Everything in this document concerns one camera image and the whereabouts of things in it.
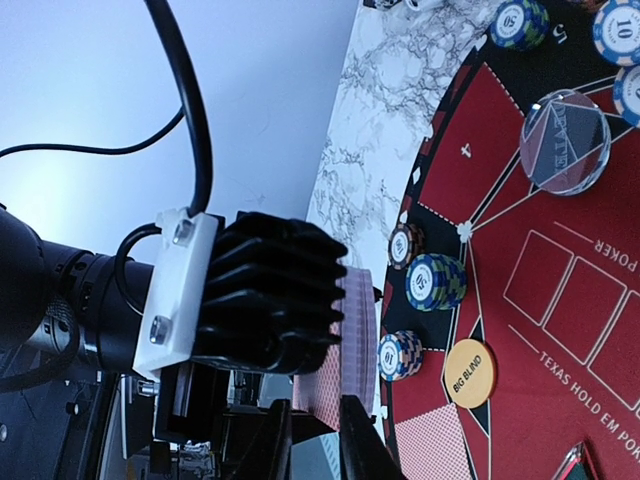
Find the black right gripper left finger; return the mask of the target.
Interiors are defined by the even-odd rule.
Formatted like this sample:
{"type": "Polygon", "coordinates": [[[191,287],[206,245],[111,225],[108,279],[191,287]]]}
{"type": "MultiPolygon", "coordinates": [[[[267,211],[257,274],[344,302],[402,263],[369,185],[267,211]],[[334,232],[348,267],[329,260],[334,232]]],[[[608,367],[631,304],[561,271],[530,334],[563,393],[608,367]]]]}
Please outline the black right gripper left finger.
{"type": "Polygon", "coordinates": [[[249,454],[249,478],[288,479],[291,446],[291,403],[288,399],[276,400],[252,443],[249,454]]]}

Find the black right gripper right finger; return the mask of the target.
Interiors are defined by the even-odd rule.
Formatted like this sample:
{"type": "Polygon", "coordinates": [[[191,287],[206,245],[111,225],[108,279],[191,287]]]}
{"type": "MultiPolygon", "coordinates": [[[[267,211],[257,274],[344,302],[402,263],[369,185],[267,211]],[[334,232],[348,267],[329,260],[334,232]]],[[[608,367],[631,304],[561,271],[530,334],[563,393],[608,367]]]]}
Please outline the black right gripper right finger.
{"type": "Polygon", "coordinates": [[[340,462],[343,479],[402,479],[360,399],[340,400],[340,462]]]}

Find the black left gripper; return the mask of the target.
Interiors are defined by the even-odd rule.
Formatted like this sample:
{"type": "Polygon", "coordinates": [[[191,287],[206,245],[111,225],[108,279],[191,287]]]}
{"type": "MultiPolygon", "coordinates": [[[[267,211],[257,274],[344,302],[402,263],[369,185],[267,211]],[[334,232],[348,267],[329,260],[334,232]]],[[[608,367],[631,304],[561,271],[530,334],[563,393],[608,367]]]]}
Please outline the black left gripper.
{"type": "MultiPolygon", "coordinates": [[[[227,402],[230,373],[184,362],[161,371],[153,435],[176,444],[210,443],[225,479],[250,479],[249,454],[270,407],[227,402]]],[[[291,405],[292,446],[320,435],[320,421],[291,405]]]]}

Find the red playing card deck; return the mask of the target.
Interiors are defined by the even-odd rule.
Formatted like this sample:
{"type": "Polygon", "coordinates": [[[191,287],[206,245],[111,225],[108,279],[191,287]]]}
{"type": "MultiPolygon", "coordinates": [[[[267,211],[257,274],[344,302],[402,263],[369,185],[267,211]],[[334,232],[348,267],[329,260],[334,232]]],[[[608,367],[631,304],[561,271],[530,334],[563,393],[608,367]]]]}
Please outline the red playing card deck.
{"type": "Polygon", "coordinates": [[[330,430],[340,429],[340,400],[356,396],[367,414],[373,411],[377,367],[377,323],[371,273],[349,267],[337,281],[345,297],[333,309],[343,319],[330,331],[341,342],[329,348],[319,370],[293,377],[293,408],[311,414],[330,430]]]}

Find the grey 10 chips seat two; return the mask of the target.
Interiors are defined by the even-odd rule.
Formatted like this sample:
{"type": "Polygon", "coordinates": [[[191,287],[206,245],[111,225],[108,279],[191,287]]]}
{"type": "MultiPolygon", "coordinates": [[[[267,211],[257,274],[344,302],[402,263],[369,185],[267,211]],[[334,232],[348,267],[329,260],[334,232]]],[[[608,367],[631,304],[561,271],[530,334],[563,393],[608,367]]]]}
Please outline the grey 10 chips seat two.
{"type": "Polygon", "coordinates": [[[396,382],[419,372],[424,349],[417,333],[399,330],[380,339],[377,355],[380,377],[387,382],[396,382]]]}

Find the orange big blind button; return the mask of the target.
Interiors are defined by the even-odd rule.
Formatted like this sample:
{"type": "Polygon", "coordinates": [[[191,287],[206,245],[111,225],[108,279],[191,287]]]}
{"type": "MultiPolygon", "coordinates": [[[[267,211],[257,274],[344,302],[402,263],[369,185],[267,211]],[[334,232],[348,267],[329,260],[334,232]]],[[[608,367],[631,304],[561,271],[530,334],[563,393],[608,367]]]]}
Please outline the orange big blind button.
{"type": "Polygon", "coordinates": [[[496,381],[495,359],[484,343],[463,339],[447,355],[444,384],[456,405],[466,409],[481,406],[490,398],[496,381]]]}

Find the green 50 chips seat three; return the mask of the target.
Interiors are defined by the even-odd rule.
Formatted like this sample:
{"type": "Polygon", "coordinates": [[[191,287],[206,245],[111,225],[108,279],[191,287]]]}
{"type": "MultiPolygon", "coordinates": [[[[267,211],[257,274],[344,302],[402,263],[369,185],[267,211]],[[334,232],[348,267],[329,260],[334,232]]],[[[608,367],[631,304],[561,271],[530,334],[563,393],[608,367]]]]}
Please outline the green 50 chips seat three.
{"type": "Polygon", "coordinates": [[[444,254],[420,254],[405,276],[409,304],[420,311],[451,310],[464,299],[468,286],[462,262],[444,254]]]}

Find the clear round dealer button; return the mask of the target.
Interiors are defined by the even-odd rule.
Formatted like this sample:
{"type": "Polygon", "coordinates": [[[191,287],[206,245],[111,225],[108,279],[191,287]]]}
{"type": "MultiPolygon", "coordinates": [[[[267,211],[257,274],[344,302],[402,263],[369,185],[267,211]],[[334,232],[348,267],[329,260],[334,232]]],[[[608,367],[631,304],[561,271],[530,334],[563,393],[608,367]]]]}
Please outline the clear round dealer button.
{"type": "Polygon", "coordinates": [[[603,174],[611,131],[603,111],[571,89],[551,92],[534,103],[520,134],[520,164],[539,190],[575,196],[603,174]]]}

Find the grey 10 chip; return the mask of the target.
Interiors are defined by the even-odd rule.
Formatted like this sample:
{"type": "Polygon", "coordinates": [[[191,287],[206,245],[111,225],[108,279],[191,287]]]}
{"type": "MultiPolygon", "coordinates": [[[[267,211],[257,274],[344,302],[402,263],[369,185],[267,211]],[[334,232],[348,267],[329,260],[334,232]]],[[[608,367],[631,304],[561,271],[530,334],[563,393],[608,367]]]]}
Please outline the grey 10 chip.
{"type": "Polygon", "coordinates": [[[631,126],[640,124],[640,66],[623,67],[613,84],[613,102],[619,115],[631,126]]]}

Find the green 50 chip seat five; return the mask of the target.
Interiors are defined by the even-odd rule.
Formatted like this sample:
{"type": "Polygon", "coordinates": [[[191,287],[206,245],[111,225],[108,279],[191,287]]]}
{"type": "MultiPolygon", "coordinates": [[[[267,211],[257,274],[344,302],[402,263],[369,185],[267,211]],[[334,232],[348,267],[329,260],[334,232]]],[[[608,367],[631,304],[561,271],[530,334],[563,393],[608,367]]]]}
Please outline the green 50 chip seat five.
{"type": "Polygon", "coordinates": [[[549,13],[538,1],[504,1],[490,25],[490,35],[498,47],[528,51],[542,43],[549,26],[549,13]]]}

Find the red 100 chip seat five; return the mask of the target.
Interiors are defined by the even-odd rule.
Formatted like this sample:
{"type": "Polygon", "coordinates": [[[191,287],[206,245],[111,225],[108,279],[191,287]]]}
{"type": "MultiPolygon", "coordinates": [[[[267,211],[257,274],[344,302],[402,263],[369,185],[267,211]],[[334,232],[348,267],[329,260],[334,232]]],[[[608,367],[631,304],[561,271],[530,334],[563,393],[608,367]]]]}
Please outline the red 100 chip seat five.
{"type": "Polygon", "coordinates": [[[607,61],[629,67],[639,64],[639,2],[606,1],[595,16],[593,42],[607,61]]]}

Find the red cards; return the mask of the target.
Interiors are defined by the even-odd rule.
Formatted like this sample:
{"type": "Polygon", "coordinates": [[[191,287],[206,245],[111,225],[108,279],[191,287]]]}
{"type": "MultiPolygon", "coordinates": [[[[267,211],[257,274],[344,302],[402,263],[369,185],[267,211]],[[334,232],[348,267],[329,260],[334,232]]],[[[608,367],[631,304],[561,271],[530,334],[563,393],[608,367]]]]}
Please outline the red cards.
{"type": "Polygon", "coordinates": [[[470,479],[453,403],[402,421],[395,430],[401,470],[408,479],[470,479]]]}

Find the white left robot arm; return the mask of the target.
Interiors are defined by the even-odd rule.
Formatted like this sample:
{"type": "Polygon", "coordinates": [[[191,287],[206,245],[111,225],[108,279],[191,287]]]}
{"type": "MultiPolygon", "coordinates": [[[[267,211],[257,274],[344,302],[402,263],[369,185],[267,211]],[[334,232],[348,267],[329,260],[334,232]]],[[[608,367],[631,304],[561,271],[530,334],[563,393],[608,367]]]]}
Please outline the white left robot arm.
{"type": "Polygon", "coordinates": [[[346,247],[313,224],[257,212],[233,223],[170,209],[113,256],[42,240],[1,216],[1,347],[38,344],[35,368],[3,392],[43,385],[83,361],[158,389],[149,437],[212,442],[232,371],[309,374],[339,342],[346,247]]]}

